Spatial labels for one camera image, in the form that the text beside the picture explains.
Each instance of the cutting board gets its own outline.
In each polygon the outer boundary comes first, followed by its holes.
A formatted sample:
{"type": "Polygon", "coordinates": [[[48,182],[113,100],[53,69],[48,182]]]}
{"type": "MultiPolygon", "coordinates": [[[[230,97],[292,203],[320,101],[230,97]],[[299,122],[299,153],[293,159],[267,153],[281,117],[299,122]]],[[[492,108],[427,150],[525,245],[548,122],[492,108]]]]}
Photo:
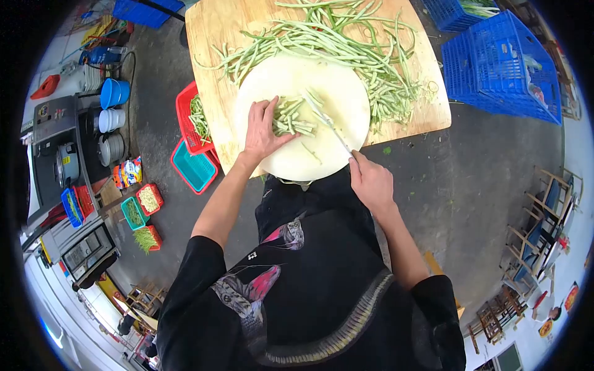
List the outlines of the cutting board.
{"type": "MultiPolygon", "coordinates": [[[[450,106],[441,71],[429,38],[410,2],[384,1],[374,16],[395,18],[398,11],[401,11],[400,20],[410,24],[417,31],[415,53],[408,60],[411,76],[416,76],[417,80],[425,85],[431,84],[432,90],[437,89],[437,93],[431,101],[421,98],[415,103],[415,111],[407,127],[384,122],[381,134],[370,132],[364,145],[444,129],[451,125],[450,106]]],[[[269,23],[269,20],[304,18],[303,10],[278,7],[274,0],[201,0],[185,13],[190,58],[203,65],[218,65],[220,58],[211,45],[220,48],[222,43],[226,42],[228,47],[246,47],[252,43],[252,39],[242,35],[241,30],[259,33],[262,28],[271,27],[272,23],[269,23]]],[[[357,25],[345,28],[347,36],[359,41],[368,41],[368,33],[369,31],[364,32],[363,28],[357,25]]],[[[407,49],[411,45],[412,36],[406,31],[400,31],[399,35],[401,44],[407,49]]],[[[387,43],[383,33],[378,37],[378,41],[387,43]]],[[[222,70],[209,71],[199,68],[194,63],[192,68],[214,146],[223,171],[227,173],[237,159],[240,148],[243,147],[239,145],[232,123],[238,87],[230,85],[226,78],[217,81],[223,75],[222,70]]],[[[263,173],[264,171],[258,168],[252,176],[263,173]]]]}

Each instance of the pot lid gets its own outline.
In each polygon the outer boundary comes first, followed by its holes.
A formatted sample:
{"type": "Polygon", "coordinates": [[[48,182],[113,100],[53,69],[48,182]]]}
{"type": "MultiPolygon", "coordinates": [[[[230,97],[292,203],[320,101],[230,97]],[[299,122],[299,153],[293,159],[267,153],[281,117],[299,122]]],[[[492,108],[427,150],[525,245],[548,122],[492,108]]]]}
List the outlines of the pot lid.
{"type": "Polygon", "coordinates": [[[99,161],[101,161],[101,165],[108,166],[111,162],[109,141],[104,139],[104,135],[99,137],[99,143],[97,144],[97,155],[99,155],[99,161]]]}

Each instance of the concrete floor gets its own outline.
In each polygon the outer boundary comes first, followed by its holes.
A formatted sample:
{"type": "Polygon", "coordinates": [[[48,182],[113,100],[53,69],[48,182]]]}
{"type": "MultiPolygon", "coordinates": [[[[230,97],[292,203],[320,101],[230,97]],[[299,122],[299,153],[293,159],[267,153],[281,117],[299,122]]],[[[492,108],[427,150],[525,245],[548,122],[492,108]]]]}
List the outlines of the concrete floor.
{"type": "MultiPolygon", "coordinates": [[[[422,4],[412,1],[426,27],[437,58],[452,34],[436,31],[422,4]]],[[[181,133],[175,97],[192,80],[187,49],[179,43],[181,22],[169,20],[155,30],[136,26],[129,46],[138,64],[130,98],[132,152],[143,157],[143,176],[159,187],[165,204],[151,217],[163,238],[159,252],[145,255],[129,228],[119,228],[122,256],[109,269],[121,289],[150,280],[168,286],[177,274],[192,226],[222,172],[196,196],[170,165],[181,133]]],[[[490,115],[466,104],[451,104],[449,129],[365,147],[362,152],[394,173],[394,198],[421,252],[430,250],[466,307],[461,325],[501,287],[499,264],[509,260],[507,224],[525,221],[524,191],[535,192],[534,165],[558,172],[563,163],[560,126],[536,119],[490,115]],[[383,149],[391,147],[391,154],[383,149]]],[[[257,244],[254,209],[262,182],[250,180],[228,245],[230,268],[257,244]]]]}

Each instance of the knife blade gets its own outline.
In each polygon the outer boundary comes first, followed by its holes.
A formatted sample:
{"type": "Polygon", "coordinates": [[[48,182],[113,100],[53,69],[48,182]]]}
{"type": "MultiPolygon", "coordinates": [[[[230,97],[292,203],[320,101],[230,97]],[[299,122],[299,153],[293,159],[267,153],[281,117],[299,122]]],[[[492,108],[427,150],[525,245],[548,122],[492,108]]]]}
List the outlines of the knife blade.
{"type": "Polygon", "coordinates": [[[324,122],[324,124],[326,124],[326,126],[328,126],[330,128],[330,130],[332,130],[332,132],[334,133],[334,136],[336,138],[338,138],[338,140],[340,141],[340,144],[342,145],[342,147],[344,147],[344,149],[346,150],[346,152],[349,154],[349,157],[353,157],[353,153],[351,152],[351,150],[349,149],[349,147],[346,145],[345,141],[342,139],[342,137],[340,135],[338,135],[338,133],[334,129],[334,126],[332,125],[332,123],[330,121],[328,121],[328,119],[319,110],[318,106],[314,103],[314,101],[311,100],[311,98],[309,97],[309,95],[307,93],[305,93],[305,92],[302,92],[301,93],[301,96],[305,99],[305,101],[311,107],[311,109],[318,115],[318,117],[322,120],[322,122],[324,122]]]}

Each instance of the window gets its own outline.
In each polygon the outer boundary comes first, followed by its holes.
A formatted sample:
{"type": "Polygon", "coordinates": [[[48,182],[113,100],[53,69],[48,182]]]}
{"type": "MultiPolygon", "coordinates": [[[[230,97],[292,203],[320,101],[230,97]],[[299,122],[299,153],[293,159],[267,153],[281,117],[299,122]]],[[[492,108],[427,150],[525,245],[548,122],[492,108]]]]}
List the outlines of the window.
{"type": "Polygon", "coordinates": [[[501,352],[497,357],[488,360],[475,371],[522,371],[520,354],[517,351],[516,343],[501,352]]]}
{"type": "Polygon", "coordinates": [[[105,225],[84,236],[76,245],[62,255],[62,260],[75,280],[79,279],[103,255],[113,248],[105,225]]]}

